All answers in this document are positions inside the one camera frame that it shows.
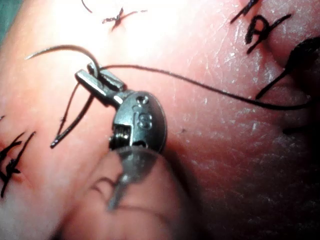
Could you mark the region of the left arm needle driver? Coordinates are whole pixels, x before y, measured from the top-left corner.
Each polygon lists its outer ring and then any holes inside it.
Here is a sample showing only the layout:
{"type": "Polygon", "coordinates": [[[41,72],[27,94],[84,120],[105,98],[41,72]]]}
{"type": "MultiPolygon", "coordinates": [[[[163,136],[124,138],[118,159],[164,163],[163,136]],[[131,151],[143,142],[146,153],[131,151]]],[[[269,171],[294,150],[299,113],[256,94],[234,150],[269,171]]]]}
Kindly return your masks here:
{"type": "Polygon", "coordinates": [[[167,122],[158,99],[149,92],[134,91],[116,110],[111,150],[139,146],[161,153],[166,145],[167,122]]]}

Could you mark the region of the left arm needle driver jaw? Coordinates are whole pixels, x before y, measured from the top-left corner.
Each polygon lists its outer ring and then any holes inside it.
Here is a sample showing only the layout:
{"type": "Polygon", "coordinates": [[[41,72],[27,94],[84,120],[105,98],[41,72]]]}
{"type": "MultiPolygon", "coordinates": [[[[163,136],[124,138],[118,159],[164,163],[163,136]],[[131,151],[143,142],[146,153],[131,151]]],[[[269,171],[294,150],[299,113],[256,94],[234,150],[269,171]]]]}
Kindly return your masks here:
{"type": "Polygon", "coordinates": [[[92,74],[83,69],[75,73],[75,78],[80,85],[90,92],[103,105],[119,107],[123,103],[123,91],[113,91],[98,79],[98,73],[92,74]]]}
{"type": "Polygon", "coordinates": [[[120,80],[117,76],[115,76],[111,71],[106,69],[105,67],[99,67],[96,70],[96,67],[93,62],[87,64],[87,70],[90,74],[94,74],[98,71],[97,79],[109,89],[115,92],[123,92],[126,90],[126,84],[120,80]]]}

